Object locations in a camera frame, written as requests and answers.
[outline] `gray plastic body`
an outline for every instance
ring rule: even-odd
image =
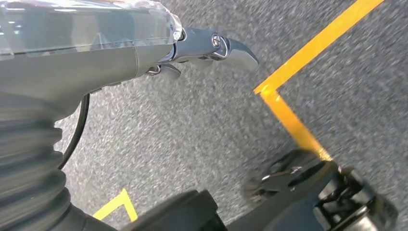
[[[0,231],[114,231],[70,204],[54,122],[83,95],[143,75],[173,45],[128,47],[0,62]]]

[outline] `power cord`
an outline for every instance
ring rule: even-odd
[[[63,162],[60,164],[58,169],[63,169],[65,164],[68,162],[69,158],[72,156],[72,153],[74,153],[75,148],[77,147],[79,140],[81,139],[82,133],[84,132],[85,124],[87,122],[88,118],[88,111],[89,111],[89,99],[90,95],[86,94],[81,101],[81,108],[79,111],[79,118],[78,118],[78,123],[76,125],[75,132],[71,138],[71,141],[69,142],[69,145],[64,153],[64,159]]]

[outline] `yellow tape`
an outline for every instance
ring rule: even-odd
[[[303,125],[282,97],[276,91],[268,91],[267,93],[268,94],[265,92],[261,93],[262,99],[267,103],[298,145],[301,148],[316,152],[322,160],[331,160],[332,158],[327,151]]]
[[[384,0],[357,0],[263,83],[255,88],[255,94],[263,90],[278,89],[278,87],[282,86],[282,84],[383,1]]]
[[[135,207],[133,207],[132,201],[130,200],[129,194],[126,189],[123,189],[122,192],[114,199],[105,204],[101,209],[99,209],[93,217],[102,220],[119,208],[121,205],[125,206],[126,212],[129,215],[130,221],[134,222],[137,220],[138,215],[136,213]]]

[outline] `plastic wrap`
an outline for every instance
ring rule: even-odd
[[[181,23],[149,0],[0,1],[0,59],[175,43]]]

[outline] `yellow line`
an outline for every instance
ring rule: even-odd
[[[126,212],[129,215],[130,221],[134,222],[138,218],[138,215],[136,214],[136,210],[133,207],[133,204],[130,200],[129,194],[127,193],[126,189],[123,189],[122,192],[116,196],[114,199],[109,201],[107,204],[105,204],[101,209],[99,209],[93,217],[102,220],[105,217],[107,217],[109,214],[111,214],[113,211],[115,211],[117,208],[119,208],[121,205],[125,206]]]
[[[332,159],[275,90],[264,91],[261,97],[301,148],[316,152],[322,160]]]
[[[126,212],[130,218],[130,222],[134,222],[138,219],[138,214],[136,213],[135,207],[133,207],[132,201],[130,200],[129,194],[123,189],[123,205],[125,206]]]
[[[383,1],[384,0],[357,0],[294,56],[292,56],[285,64],[261,83],[254,92],[258,94],[263,90],[278,89],[278,87],[284,84]]]

